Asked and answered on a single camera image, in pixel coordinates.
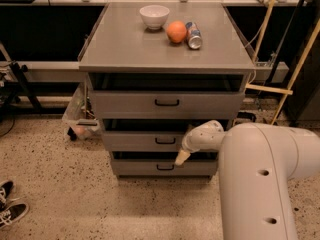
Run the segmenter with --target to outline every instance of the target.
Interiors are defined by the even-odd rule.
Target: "black handle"
[[[176,143],[176,138],[173,138],[173,140],[170,142],[159,141],[158,138],[155,138],[155,142],[159,145],[172,145],[172,144]]]
[[[159,165],[157,164],[158,171],[172,171],[173,169],[174,169],[174,164],[171,165],[171,168],[160,168]]]
[[[162,106],[162,107],[176,107],[179,106],[180,104],[180,100],[176,100],[175,103],[172,104],[168,104],[168,103],[160,103],[157,99],[154,100],[154,104],[156,104],[157,106]]]

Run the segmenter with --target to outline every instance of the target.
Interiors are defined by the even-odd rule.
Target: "screw hole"
[[[258,173],[262,176],[268,176],[270,174],[268,170],[259,170]]]
[[[275,218],[266,218],[265,221],[269,224],[277,224],[277,220]]]

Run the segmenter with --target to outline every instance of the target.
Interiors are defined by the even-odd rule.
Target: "shoelace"
[[[6,205],[6,190],[2,187],[0,188],[0,207],[4,207]]]
[[[11,225],[12,224],[11,212],[9,210],[0,213],[0,225],[2,223],[5,224],[5,225]]]

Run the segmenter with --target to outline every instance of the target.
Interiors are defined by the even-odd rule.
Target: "shoe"
[[[2,212],[0,212],[0,229],[10,226],[23,218],[29,211],[29,205],[25,202],[12,202]]]
[[[0,210],[4,210],[7,204],[7,198],[13,189],[13,181],[7,180],[0,183]]]

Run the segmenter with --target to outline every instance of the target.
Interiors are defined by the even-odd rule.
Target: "drawer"
[[[216,156],[194,153],[183,165],[174,164],[177,153],[112,152],[111,166],[117,176],[213,176]]]
[[[235,79],[229,76],[232,80],[228,80],[212,75],[192,75],[194,79],[191,79],[189,75],[173,74],[170,78],[166,74],[165,77],[163,74],[149,74],[153,75],[152,79],[141,80],[137,74],[119,74],[126,75],[126,78],[117,76],[114,80],[110,76],[111,80],[107,81],[105,76],[102,84],[97,83],[97,75],[113,74],[92,73],[87,76],[92,108],[100,119],[234,119],[244,99],[244,92],[239,92],[242,78],[237,78],[242,76],[237,75],[233,76]]]
[[[109,151],[178,152],[189,125],[209,120],[191,119],[104,119],[102,140]]]

